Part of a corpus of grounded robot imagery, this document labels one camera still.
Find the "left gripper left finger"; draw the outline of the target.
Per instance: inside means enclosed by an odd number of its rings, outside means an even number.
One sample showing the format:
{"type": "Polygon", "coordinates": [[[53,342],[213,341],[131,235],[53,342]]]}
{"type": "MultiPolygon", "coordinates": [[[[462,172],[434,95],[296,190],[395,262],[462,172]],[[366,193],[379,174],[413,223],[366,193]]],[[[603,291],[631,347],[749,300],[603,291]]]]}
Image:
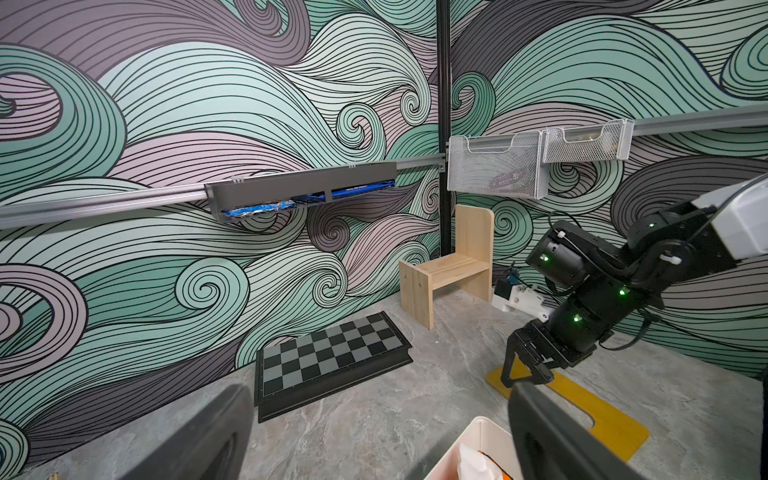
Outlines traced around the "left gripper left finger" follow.
{"type": "Polygon", "coordinates": [[[250,390],[230,385],[123,477],[237,479],[253,418],[250,390]]]}

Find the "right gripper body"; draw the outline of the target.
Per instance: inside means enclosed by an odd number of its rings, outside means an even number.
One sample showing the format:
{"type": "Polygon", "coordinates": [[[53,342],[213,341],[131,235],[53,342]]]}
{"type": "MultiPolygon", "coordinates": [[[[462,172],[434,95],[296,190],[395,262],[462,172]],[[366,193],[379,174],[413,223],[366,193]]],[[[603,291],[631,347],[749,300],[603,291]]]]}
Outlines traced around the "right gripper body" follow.
{"type": "Polygon", "coordinates": [[[527,368],[529,359],[553,360],[555,366],[552,370],[570,368],[594,352],[594,346],[588,347],[585,352],[568,347],[564,342],[556,339],[546,328],[545,323],[539,319],[533,319],[523,327],[514,330],[509,338],[522,338],[525,341],[527,357],[524,366],[527,368]]]}

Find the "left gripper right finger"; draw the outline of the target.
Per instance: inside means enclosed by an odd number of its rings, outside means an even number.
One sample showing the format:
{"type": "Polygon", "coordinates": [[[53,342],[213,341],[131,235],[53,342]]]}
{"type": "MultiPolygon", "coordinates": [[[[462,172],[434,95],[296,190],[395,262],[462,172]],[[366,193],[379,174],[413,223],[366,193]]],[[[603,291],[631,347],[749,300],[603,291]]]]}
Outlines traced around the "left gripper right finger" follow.
{"type": "Polygon", "coordinates": [[[512,387],[508,415],[525,479],[641,477],[530,382],[512,387]]]}

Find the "white tissue box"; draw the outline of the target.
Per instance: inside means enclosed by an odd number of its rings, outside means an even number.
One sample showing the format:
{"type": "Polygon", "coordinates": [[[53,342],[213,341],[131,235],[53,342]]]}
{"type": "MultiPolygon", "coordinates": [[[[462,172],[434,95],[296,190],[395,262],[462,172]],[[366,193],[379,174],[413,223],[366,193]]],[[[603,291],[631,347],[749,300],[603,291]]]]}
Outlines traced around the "white tissue box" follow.
{"type": "Polygon", "coordinates": [[[512,435],[475,417],[425,479],[523,479],[512,435]]]}

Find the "yellow bamboo lid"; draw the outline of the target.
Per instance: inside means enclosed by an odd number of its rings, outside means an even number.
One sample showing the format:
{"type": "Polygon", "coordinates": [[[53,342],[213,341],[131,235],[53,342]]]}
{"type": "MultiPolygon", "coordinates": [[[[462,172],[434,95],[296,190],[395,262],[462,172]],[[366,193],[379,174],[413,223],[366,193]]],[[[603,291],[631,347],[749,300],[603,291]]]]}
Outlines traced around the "yellow bamboo lid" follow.
{"type": "Polygon", "coordinates": [[[545,387],[586,414],[593,422],[590,434],[625,462],[650,437],[637,420],[560,373],[545,387]]]}

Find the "orange tissue pack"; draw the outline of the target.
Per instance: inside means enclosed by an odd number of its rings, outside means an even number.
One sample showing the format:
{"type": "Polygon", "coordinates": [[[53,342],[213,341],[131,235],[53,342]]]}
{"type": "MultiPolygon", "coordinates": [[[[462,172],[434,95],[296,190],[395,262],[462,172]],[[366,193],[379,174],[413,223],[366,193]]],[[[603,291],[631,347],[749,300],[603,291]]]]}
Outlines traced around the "orange tissue pack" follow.
{"type": "Polygon", "coordinates": [[[466,444],[459,446],[459,480],[512,480],[491,457],[466,444]]]}

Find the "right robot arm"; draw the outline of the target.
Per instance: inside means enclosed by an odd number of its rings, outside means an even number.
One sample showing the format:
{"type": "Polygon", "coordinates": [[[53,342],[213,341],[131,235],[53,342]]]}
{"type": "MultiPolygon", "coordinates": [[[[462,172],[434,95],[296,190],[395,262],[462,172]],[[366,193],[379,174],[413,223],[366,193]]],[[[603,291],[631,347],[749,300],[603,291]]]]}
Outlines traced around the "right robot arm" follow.
{"type": "Polygon", "coordinates": [[[576,224],[560,220],[526,258],[562,302],[547,319],[510,334],[501,383],[511,388],[514,363],[528,381],[547,384],[556,369],[588,358],[634,311],[646,333],[659,321],[663,292],[672,285],[735,269],[767,253],[767,177],[708,192],[651,213],[629,229],[617,248],[576,224]]]}

